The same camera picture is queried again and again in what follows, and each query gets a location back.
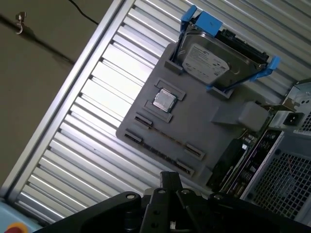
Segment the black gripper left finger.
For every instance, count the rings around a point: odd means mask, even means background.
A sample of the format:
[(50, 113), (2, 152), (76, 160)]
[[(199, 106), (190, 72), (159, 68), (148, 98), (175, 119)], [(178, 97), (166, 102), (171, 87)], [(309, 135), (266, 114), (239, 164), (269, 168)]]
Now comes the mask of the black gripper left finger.
[(141, 197), (123, 192), (39, 230), (41, 233), (167, 233), (170, 172), (161, 172), (160, 187)]

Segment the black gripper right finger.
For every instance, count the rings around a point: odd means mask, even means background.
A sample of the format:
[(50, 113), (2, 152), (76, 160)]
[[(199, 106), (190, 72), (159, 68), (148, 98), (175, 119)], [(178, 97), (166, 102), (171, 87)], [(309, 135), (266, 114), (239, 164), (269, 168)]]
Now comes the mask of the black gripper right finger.
[(311, 228), (223, 193), (207, 199), (184, 189), (179, 174), (170, 172), (178, 196), (194, 233), (309, 233)]

